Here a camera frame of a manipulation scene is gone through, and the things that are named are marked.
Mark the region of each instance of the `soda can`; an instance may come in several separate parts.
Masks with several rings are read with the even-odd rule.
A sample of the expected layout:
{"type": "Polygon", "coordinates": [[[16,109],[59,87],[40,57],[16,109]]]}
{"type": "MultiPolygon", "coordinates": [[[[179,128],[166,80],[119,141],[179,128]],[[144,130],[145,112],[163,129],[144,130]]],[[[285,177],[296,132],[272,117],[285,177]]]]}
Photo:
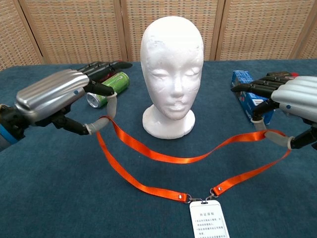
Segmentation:
{"type": "MultiPolygon", "coordinates": [[[[119,94],[130,85],[130,79],[124,72],[119,72],[102,84],[113,88],[114,91],[119,94]]],[[[107,103],[107,98],[94,93],[87,93],[87,102],[93,108],[101,108],[107,103]]]]}

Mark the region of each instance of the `black robotic finger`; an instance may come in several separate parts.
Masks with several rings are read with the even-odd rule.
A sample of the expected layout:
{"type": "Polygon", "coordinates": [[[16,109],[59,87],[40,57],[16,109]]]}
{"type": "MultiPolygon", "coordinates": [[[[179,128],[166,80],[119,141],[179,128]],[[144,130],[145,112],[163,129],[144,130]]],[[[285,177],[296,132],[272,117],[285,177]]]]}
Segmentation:
{"type": "Polygon", "coordinates": [[[90,68],[85,74],[95,82],[101,82],[108,74],[116,72],[118,69],[130,68],[131,63],[124,61],[115,61],[112,63],[97,64],[95,68],[90,68]]]}
{"type": "Polygon", "coordinates": [[[269,72],[267,76],[293,76],[290,72],[281,71],[281,72],[269,72]]]}
{"type": "Polygon", "coordinates": [[[91,82],[84,87],[86,93],[94,93],[101,96],[111,96],[114,94],[114,89],[101,83],[91,82]]]}
{"type": "Polygon", "coordinates": [[[278,89],[278,87],[283,85],[284,83],[272,82],[272,81],[266,81],[266,80],[260,80],[259,79],[259,80],[253,81],[252,84],[269,86],[269,87],[274,87],[275,89],[278,89]]]}
{"type": "MultiPolygon", "coordinates": [[[[291,148],[300,149],[316,141],[317,141],[317,124],[313,124],[310,129],[296,136],[291,141],[291,148]]],[[[312,144],[312,147],[317,150],[317,143],[312,144]]]]}
{"type": "Polygon", "coordinates": [[[263,114],[273,111],[279,107],[279,103],[273,101],[271,98],[258,104],[253,110],[253,121],[262,119],[263,114]]]}
{"type": "Polygon", "coordinates": [[[52,123],[57,129],[64,128],[70,132],[79,134],[79,135],[88,135],[89,132],[87,128],[81,123],[65,117],[63,113],[56,113],[52,116],[52,123]]]}
{"type": "Polygon", "coordinates": [[[109,66],[112,67],[113,70],[117,70],[117,69],[131,68],[132,64],[125,61],[114,61],[110,63],[109,66]]]}
{"type": "Polygon", "coordinates": [[[103,62],[101,61],[96,61],[96,62],[93,62],[93,63],[90,63],[80,69],[78,69],[77,71],[80,71],[80,72],[83,72],[83,73],[86,73],[87,70],[90,70],[90,69],[93,69],[95,68],[98,64],[101,64],[103,62]]]}
{"type": "Polygon", "coordinates": [[[287,83],[291,78],[287,78],[284,76],[265,76],[263,78],[260,78],[259,80],[262,81],[270,81],[270,82],[278,82],[278,83],[287,83]]]}
{"type": "Polygon", "coordinates": [[[274,92],[276,88],[270,87],[270,86],[263,86],[263,85],[257,85],[257,84],[251,84],[251,83],[242,83],[237,86],[234,86],[231,88],[232,92],[248,92],[248,93],[254,93],[258,96],[270,98],[271,94],[274,92]]]}

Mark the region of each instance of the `silver robotic hand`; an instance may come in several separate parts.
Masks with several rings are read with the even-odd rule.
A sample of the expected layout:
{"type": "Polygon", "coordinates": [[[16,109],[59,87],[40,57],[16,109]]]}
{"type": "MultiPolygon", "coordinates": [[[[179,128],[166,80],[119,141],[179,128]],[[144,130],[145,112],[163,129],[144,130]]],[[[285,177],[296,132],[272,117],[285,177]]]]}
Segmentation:
{"type": "Polygon", "coordinates": [[[253,111],[252,121],[258,130],[266,129],[262,115],[274,109],[301,117],[304,123],[311,126],[296,137],[281,138],[274,132],[267,132],[267,138],[289,149],[299,149],[309,144],[317,149],[317,77],[294,77],[286,72],[268,73],[266,77],[252,83],[237,85],[231,91],[252,92],[268,98],[253,111]]]}
{"type": "Polygon", "coordinates": [[[29,126],[64,128],[79,135],[88,135],[104,127],[108,120],[103,118],[91,124],[81,124],[65,115],[71,105],[86,92],[106,96],[107,111],[115,116],[116,93],[101,84],[117,70],[129,68],[132,64],[123,61],[94,62],[78,70],[66,69],[54,73],[16,95],[13,107],[0,105],[0,151],[24,138],[24,130],[29,126]]]}

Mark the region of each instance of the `mannequin nose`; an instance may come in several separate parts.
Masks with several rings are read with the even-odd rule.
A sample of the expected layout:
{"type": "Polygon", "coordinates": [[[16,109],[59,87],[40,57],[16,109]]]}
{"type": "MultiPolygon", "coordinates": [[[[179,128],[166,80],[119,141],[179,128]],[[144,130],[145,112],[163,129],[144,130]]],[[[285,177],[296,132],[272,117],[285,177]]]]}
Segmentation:
{"type": "Polygon", "coordinates": [[[180,77],[176,77],[175,79],[172,96],[175,98],[184,96],[183,85],[180,77]]]}

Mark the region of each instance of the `blue carton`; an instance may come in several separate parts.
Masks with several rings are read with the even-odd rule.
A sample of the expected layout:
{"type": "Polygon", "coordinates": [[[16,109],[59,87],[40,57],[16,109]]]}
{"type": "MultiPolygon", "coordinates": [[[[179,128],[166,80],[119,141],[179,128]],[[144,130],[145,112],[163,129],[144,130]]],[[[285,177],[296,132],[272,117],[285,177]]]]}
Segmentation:
{"type": "MultiPolygon", "coordinates": [[[[252,81],[254,80],[248,71],[235,70],[233,71],[231,86],[234,87],[241,83],[251,83],[252,81]]],[[[240,104],[250,122],[255,106],[267,100],[267,98],[257,96],[254,93],[241,92],[235,94],[239,99],[240,104]]],[[[264,123],[266,125],[270,123],[273,113],[274,111],[271,111],[263,115],[264,123]]]]}

